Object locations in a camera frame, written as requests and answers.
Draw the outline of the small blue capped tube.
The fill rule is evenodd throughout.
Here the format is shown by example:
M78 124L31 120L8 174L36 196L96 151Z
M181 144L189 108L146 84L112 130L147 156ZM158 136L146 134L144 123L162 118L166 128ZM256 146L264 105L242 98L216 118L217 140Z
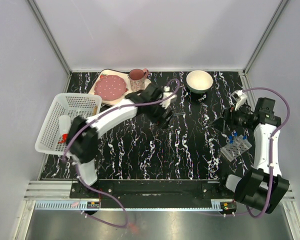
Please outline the small blue capped tube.
M233 144L233 142L234 142L234 138L233 138L232 135L230 135L230 136L228 137L228 143L229 143L229 144Z

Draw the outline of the white wash bottle red cap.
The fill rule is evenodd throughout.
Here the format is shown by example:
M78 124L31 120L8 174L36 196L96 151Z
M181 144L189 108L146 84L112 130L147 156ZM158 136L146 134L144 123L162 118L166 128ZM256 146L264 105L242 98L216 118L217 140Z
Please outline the white wash bottle red cap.
M59 122L59 133L61 140L58 144L63 144L66 142L68 133L71 127L71 118L68 115L61 115L58 119Z

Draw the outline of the wooden test tube clamp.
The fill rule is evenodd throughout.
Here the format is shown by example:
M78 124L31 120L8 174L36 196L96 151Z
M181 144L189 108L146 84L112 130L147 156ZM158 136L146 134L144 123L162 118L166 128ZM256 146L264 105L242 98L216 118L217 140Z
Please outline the wooden test tube clamp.
M96 107L93 109L92 115L95 116L95 115L98 114L98 112L99 112L99 107L96 106Z

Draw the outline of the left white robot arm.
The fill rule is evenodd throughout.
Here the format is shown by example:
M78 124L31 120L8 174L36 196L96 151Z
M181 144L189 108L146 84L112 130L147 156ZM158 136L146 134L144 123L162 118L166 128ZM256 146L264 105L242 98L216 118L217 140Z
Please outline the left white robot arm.
M145 115L154 124L166 127L172 117L170 104L177 92L149 84L144 90L129 93L118 104L88 118L75 117L66 138L64 156L70 154L76 163L78 178L83 184L80 192L87 198L98 193L98 180L94 159L99 139L122 122Z

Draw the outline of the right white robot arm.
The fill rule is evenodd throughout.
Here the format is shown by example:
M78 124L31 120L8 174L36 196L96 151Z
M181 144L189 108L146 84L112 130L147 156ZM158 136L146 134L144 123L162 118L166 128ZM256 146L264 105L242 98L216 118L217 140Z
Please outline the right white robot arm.
M243 127L253 131L254 164L243 176L233 174L217 185L218 195L249 208L270 214L289 189L290 183L282 177L278 160L279 126L282 121L274 113L275 100L260 97L254 110L245 96L235 95L235 106L226 109L212 127L225 131L227 127Z

